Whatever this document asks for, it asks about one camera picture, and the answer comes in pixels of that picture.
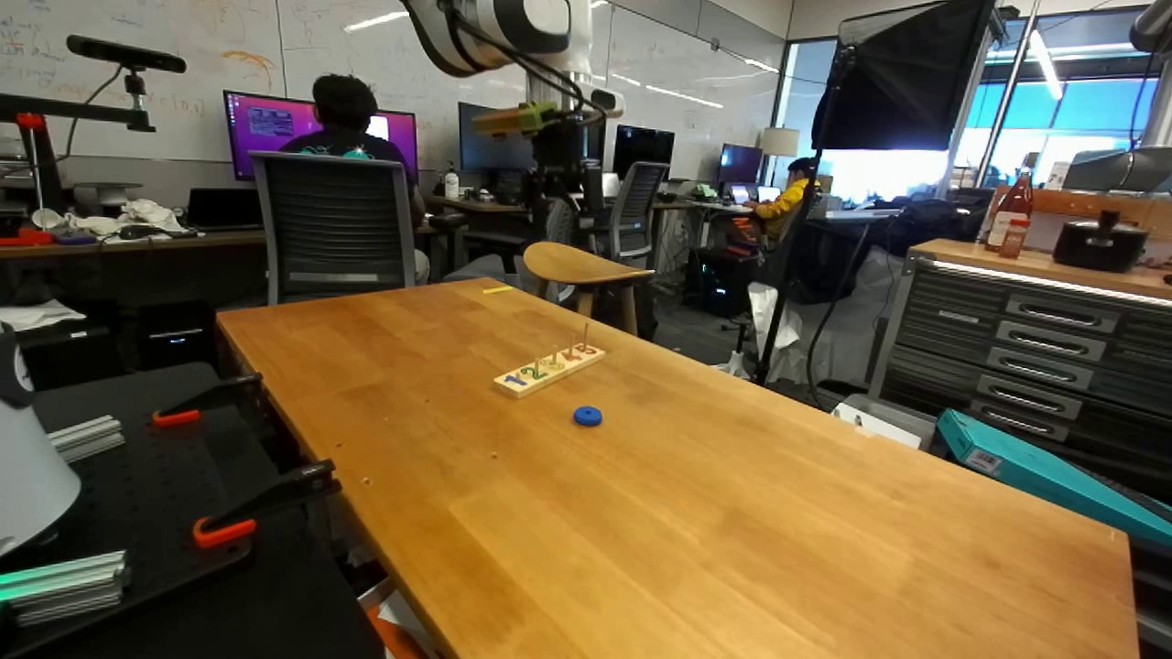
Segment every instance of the lamp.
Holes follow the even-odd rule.
[[[769,157],[764,160],[764,182],[774,185],[774,157],[793,157],[799,152],[799,132],[793,126],[764,126],[758,134],[758,151]]]

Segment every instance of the black hair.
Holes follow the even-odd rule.
[[[367,123],[377,114],[377,98],[358,75],[328,74],[315,79],[315,109],[321,126],[367,134]]]
[[[807,180],[814,180],[814,157],[799,157],[799,160],[791,160],[791,174],[807,174]]]

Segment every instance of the metal cabinet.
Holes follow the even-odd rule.
[[[1172,502],[1172,303],[907,258],[874,392]]]

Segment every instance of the person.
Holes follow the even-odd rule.
[[[786,182],[777,193],[777,200],[754,206],[752,215],[736,215],[732,229],[742,234],[742,242],[762,242],[762,237],[777,237],[784,218],[793,215],[793,208],[802,208],[807,185],[814,182],[814,157],[799,157],[786,167]]]
[[[338,75],[338,74],[320,75],[315,114],[321,126],[284,142],[283,145],[284,152],[372,157],[372,160],[399,160],[408,167],[408,157],[395,142],[367,134],[369,115],[377,114],[377,98],[369,85],[361,85],[358,75]],[[423,206],[415,180],[409,180],[409,215],[415,215],[415,225],[423,222]],[[430,257],[415,247],[415,283],[430,283],[430,270],[431,270]]]

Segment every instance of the wooden stool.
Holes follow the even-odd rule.
[[[653,270],[638,270],[559,242],[536,242],[522,247],[522,268],[539,279],[539,296],[550,296],[550,285],[574,285],[578,313],[593,318],[598,287],[614,287],[620,296],[620,325],[638,333],[635,285],[653,279]]]

